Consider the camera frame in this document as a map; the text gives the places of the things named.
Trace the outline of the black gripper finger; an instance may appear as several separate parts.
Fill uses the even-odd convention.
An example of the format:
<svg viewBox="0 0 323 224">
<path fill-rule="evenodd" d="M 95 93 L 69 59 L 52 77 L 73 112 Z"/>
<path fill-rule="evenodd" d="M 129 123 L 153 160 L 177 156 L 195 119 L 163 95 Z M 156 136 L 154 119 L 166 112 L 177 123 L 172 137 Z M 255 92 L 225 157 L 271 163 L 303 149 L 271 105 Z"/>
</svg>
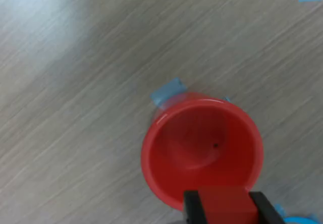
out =
<svg viewBox="0 0 323 224">
<path fill-rule="evenodd" d="M 207 224 L 206 213 L 202 204 L 201 190 L 187 190 L 183 199 L 184 223 Z"/>
<path fill-rule="evenodd" d="M 249 196 L 257 208 L 259 224 L 285 224 L 283 218 L 262 192 L 249 192 Z"/>
</svg>

